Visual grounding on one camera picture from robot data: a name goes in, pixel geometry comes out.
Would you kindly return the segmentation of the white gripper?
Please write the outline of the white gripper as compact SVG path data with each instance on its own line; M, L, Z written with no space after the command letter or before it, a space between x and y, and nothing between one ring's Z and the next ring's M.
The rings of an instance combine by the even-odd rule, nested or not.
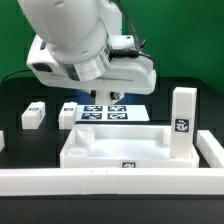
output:
M87 61L60 64L50 54L47 43L36 36L27 58L27 66L38 80L50 87L81 89L96 99L97 91L108 91L112 104L124 98L123 93L150 94L155 89L153 62L144 57L113 57L110 46Z

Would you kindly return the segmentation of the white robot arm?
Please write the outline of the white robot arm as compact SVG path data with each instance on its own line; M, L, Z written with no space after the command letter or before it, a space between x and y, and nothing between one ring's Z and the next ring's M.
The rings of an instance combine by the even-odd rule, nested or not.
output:
M97 104L152 93L155 62L122 33L122 8L110 0L18 0L36 36L27 66L50 87L79 89Z

